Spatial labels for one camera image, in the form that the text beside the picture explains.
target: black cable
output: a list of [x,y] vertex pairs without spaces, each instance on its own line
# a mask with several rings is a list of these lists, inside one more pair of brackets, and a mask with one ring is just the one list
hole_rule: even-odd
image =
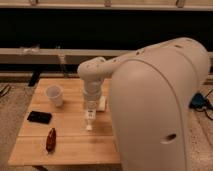
[[205,98],[207,98],[212,92],[213,92],[213,89],[205,95]]
[[207,110],[204,109],[204,113],[208,119],[213,121],[213,118],[208,114]]
[[204,96],[204,98],[205,98],[205,106],[203,106],[204,108],[194,108],[194,110],[197,111],[197,112],[204,112],[205,115],[206,115],[206,117],[207,117],[208,119],[210,119],[210,120],[213,121],[213,116],[211,117],[211,116],[209,115],[209,113],[208,113],[208,110],[213,111],[213,106],[212,106],[211,102],[209,101],[209,99],[207,98],[212,92],[213,92],[213,89],[210,90],[210,91]]

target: table leg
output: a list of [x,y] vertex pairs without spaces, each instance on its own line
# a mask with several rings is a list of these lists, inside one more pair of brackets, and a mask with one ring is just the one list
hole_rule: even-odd
[[43,166],[33,166],[35,169],[37,169],[38,171],[48,171],[45,167]]

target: small white object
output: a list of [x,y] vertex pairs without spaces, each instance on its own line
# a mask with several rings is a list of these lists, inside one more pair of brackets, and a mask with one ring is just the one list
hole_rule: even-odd
[[96,119],[96,109],[86,109],[85,110],[85,119],[86,119],[86,130],[92,130],[92,123]]
[[86,126],[86,130],[87,130],[87,131],[92,131],[92,125],[91,125],[91,124],[88,124],[88,125]]
[[101,96],[99,103],[98,103],[97,111],[103,112],[105,110],[106,110],[106,97]]
[[63,91],[59,85],[51,85],[47,87],[45,94],[49,100],[56,106],[60,107],[63,104]]

